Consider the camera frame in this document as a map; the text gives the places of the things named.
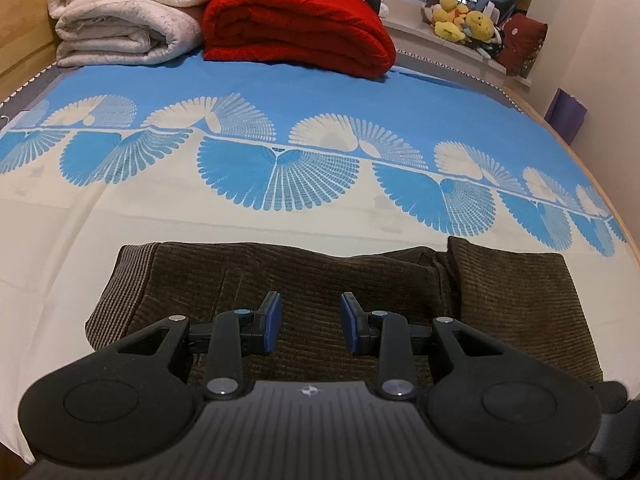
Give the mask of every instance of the yellow plush toy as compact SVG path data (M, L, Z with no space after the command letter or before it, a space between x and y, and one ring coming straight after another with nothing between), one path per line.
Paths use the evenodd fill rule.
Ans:
M434 23L439 23L439 22L453 23L453 20L456 17L455 12L447 12L446 10L441 9L440 7L433 9L433 12L431 13L431 15L433 17Z
M464 30L465 28L465 16L458 16L455 20L453 20L453 23L460 29L460 30Z
M440 6L445 12L452 12L458 8L457 0L440 0Z
M479 10L472 10L468 13L465 18L465 24L470 31L471 37L475 40L489 43L494 36L494 22Z
M434 30L436 36L452 43L457 43L466 38L466 34L451 22L437 22Z

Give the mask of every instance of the mattress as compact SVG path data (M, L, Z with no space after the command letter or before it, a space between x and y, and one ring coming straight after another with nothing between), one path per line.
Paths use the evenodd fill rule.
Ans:
M0 210L0 439L27 459L20 396L92 351L118 250L151 241L559 252L605 378L640 392L620 226L555 137L444 67L363 80L194 53L66 73L3 130Z

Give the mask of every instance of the pillow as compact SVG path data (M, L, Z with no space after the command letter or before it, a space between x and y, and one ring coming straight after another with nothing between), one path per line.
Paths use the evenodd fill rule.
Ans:
M495 60L507 69L507 75L529 75L533 62L545 43L548 25L514 14L500 28L504 48Z

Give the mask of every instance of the wall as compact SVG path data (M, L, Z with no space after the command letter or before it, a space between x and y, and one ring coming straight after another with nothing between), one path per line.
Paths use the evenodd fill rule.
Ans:
M588 109L572 148L640 240L640 20L597 0L562 86ZM616 0L637 9L640 0Z
M530 74L527 101L545 114L558 87L588 109L572 143L636 240L640 239L640 30L622 9L640 0L533 0L529 16L549 23Z
M545 46L529 79L527 101L542 115L560 86L590 20L596 0L532 0L527 16L549 24Z

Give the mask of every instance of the wooden bed frame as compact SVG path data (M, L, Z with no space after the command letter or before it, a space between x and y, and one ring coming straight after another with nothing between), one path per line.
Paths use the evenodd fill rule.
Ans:
M0 102L56 60L47 0L0 0Z
M0 9L2 9L2 27L0 27L0 102L2 102L30 78L55 62L59 39L54 31L54 20L49 18L47 12L47 0L0 0ZM640 264L640 251L631 233L609 197L580 158L522 97L509 88L503 90L521 110L555 135L558 142L584 171L611 209ZM26 464L19 457L0 445L0 480L14 480L25 469Z

